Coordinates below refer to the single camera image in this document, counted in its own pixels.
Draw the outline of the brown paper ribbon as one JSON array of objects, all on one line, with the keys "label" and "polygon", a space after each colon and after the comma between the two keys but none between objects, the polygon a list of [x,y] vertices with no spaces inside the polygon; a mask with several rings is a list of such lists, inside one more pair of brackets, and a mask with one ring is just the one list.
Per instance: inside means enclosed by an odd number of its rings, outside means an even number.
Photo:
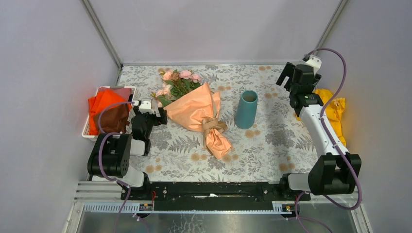
[{"label": "brown paper ribbon", "polygon": [[211,154],[224,154],[231,149],[231,143],[223,136],[228,129],[227,125],[219,120],[221,111],[220,91],[210,92],[212,100],[212,117],[202,120],[204,146]]}]

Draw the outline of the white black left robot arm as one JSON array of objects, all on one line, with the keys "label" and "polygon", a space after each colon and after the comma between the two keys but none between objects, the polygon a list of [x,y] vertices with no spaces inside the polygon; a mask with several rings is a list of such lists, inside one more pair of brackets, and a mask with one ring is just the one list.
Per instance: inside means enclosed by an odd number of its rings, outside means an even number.
[{"label": "white black left robot arm", "polygon": [[134,106],[131,133],[101,133],[87,163],[89,175],[131,187],[140,200],[149,197],[151,187],[145,172],[130,166],[131,156],[147,156],[152,143],[150,135],[154,126],[166,125],[167,111],[163,108]]}]

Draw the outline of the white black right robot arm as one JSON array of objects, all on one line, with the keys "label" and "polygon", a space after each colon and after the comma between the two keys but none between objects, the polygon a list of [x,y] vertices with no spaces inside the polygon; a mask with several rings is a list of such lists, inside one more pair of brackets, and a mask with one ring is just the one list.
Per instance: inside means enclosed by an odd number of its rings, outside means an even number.
[{"label": "white black right robot arm", "polygon": [[356,187],[361,158],[341,143],[327,119],[320,96],[313,92],[320,78],[311,65],[286,63],[276,81],[289,92],[290,106],[306,126],[318,156],[310,172],[281,178],[278,192],[285,200],[291,200],[298,191],[338,195],[351,194]]}]

